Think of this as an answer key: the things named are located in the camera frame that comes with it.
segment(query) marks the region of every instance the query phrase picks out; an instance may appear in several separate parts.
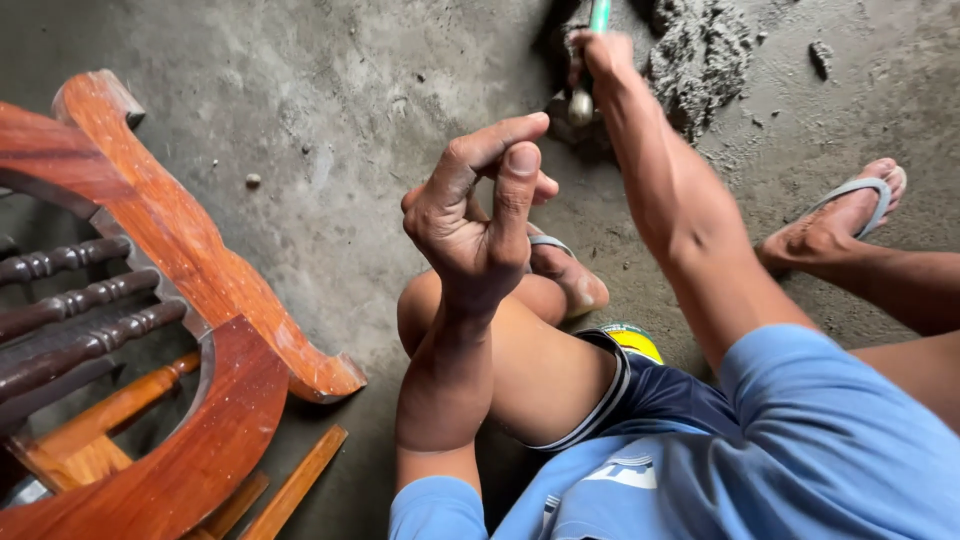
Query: dark wooden spindle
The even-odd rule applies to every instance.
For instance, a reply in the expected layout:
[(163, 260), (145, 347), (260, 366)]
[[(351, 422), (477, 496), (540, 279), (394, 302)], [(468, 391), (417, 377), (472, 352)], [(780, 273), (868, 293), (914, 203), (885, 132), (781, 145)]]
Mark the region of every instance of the dark wooden spindle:
[(86, 288), (64, 292), (30, 306), (0, 313), (0, 344), (43, 325), (109, 304), (138, 290), (156, 287), (158, 283), (160, 275), (156, 270), (140, 270), (93, 283)]
[(35, 252), (0, 261), (0, 285), (47, 278), (64, 268), (76, 270), (94, 262), (130, 254), (126, 238), (98, 238), (82, 244), (63, 246), (49, 253)]
[(185, 303), (179, 300), (163, 302), (108, 327), (91, 331), (65, 349), (37, 355), (4, 369), (0, 371), (0, 404), (56, 379), (81, 362), (116, 351), (131, 339), (179, 321), (185, 313)]

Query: gray concrete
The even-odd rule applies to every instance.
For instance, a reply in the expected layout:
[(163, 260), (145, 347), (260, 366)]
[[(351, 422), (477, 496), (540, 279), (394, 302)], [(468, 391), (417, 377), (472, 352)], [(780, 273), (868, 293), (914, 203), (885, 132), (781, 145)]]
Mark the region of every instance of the gray concrete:
[[(747, 74), (751, 97), (721, 111), (699, 148), (729, 183), (752, 237), (779, 227), (862, 163), (892, 156), (911, 185), (871, 241), (960, 251), (960, 6), (741, 4), (769, 37)], [(273, 488), (328, 424), (351, 435), (281, 537), (383, 535), (394, 403), (406, 364), (394, 306), (405, 282), (426, 267), (403, 235), (398, 201), (451, 137), (544, 107), (551, 74), (530, 43), (548, 9), (546, 0), (5, 2), (0, 99), (46, 111), (70, 75), (113, 69), (148, 112), (140, 136), (204, 205), (227, 245), (264, 275), (314, 343), (349, 351), (369, 375), (370, 386), (342, 405), (288, 401), (262, 463)], [(807, 57), (817, 38), (837, 53), (826, 83)], [(771, 118), (773, 110), (782, 113)], [(762, 130), (753, 116), (763, 119)], [(307, 156), (305, 143), (313, 146)], [(541, 148), (562, 191), (534, 218), (587, 260), (612, 295), (608, 309), (582, 324), (637, 322), (670, 363), (703, 375), (676, 300), (633, 230), (615, 168), (580, 160), (556, 142)], [(251, 172), (263, 177), (256, 192), (244, 187)], [(39, 231), (51, 226), (26, 204), (0, 209), (33, 216)], [(64, 227), (59, 233), (70, 234), (73, 226)], [(809, 277), (785, 288), (845, 346), (911, 336)], [(492, 431), (483, 439), (494, 521), (517, 493), (497, 471), (530, 474), (538, 458)]]

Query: dark blue shorts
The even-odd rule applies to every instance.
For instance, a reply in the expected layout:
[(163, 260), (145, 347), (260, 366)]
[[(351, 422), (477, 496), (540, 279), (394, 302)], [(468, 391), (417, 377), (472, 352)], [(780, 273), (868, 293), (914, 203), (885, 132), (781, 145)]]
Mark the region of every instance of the dark blue shorts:
[(623, 349), (604, 331), (588, 329), (573, 335), (613, 354), (616, 373), (607, 393), (580, 426), (559, 441), (534, 447), (536, 450), (565, 450), (635, 419), (672, 420), (707, 433), (742, 437), (730, 403), (716, 388), (684, 370)]

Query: overturned chair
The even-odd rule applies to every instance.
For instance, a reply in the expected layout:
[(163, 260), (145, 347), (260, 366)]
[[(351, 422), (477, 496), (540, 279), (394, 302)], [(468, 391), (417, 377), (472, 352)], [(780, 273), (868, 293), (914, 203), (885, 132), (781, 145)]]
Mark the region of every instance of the overturned chair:
[[(331, 403), (366, 378), (346, 354), (314, 348), (269, 285), (224, 246), (204, 209), (133, 135), (144, 111), (112, 73), (70, 79), (53, 112), (56, 119), (0, 103), (0, 187), (68, 209), (102, 238), (14, 253), (0, 261), (0, 285), (110, 258), (131, 271), (0, 314), (0, 345), (16, 339), (24, 352), (0, 365), (0, 434), (57, 493), (0, 511), (0, 539), (205, 537), (195, 528), (263, 455), (288, 391)], [(63, 346), (29, 346), (44, 325), (140, 291), (157, 302)], [(136, 407), (107, 400), (111, 407), (98, 404), (39, 440), (17, 433), (32, 412), (115, 369), (104, 355), (175, 322), (199, 354), (150, 374)], [(166, 440), (136, 461), (110, 443), (110, 430), (198, 364), (196, 397)], [(102, 414), (108, 409), (112, 416)]]

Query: blue shirt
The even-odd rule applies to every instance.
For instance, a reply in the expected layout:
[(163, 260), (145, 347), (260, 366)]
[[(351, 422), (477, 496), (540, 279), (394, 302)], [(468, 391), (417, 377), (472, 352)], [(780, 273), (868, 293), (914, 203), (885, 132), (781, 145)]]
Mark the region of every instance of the blue shirt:
[[(960, 538), (960, 439), (832, 340), (757, 329), (720, 384), (742, 439), (617, 425), (547, 462), (493, 538)], [(451, 477), (403, 488), (390, 529), (488, 538), (480, 497)]]

